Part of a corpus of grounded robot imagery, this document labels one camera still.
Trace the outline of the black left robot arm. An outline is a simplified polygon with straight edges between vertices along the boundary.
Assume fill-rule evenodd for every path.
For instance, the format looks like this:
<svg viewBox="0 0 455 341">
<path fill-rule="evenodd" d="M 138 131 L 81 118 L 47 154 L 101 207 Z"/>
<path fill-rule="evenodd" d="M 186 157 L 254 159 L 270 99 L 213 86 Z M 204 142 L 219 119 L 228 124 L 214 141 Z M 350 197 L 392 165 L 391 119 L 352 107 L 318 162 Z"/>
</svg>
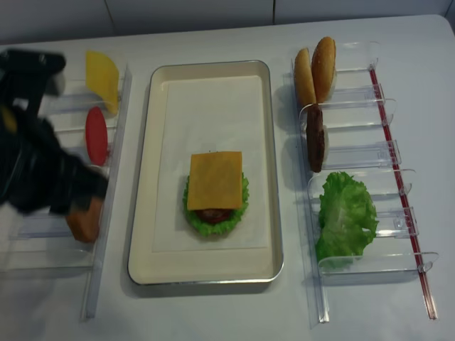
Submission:
<svg viewBox="0 0 455 341">
<path fill-rule="evenodd" d="M 61 54 L 1 52 L 1 203 L 23 214 L 87 212 L 107 192 L 104 175 L 68 153 L 49 120 L 38 115 L 44 95 L 58 96 Z"/>
</svg>

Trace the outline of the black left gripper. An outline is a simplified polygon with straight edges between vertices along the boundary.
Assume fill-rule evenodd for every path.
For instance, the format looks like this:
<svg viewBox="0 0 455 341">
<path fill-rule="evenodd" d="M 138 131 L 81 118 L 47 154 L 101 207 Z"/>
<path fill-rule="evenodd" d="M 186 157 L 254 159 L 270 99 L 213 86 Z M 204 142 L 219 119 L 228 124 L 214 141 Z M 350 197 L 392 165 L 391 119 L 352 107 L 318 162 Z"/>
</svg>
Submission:
<svg viewBox="0 0 455 341">
<path fill-rule="evenodd" d="M 23 214 L 48 208 L 66 215 L 105 199 L 107 178 L 61 148 L 47 119 L 1 114 L 1 204 Z"/>
</svg>

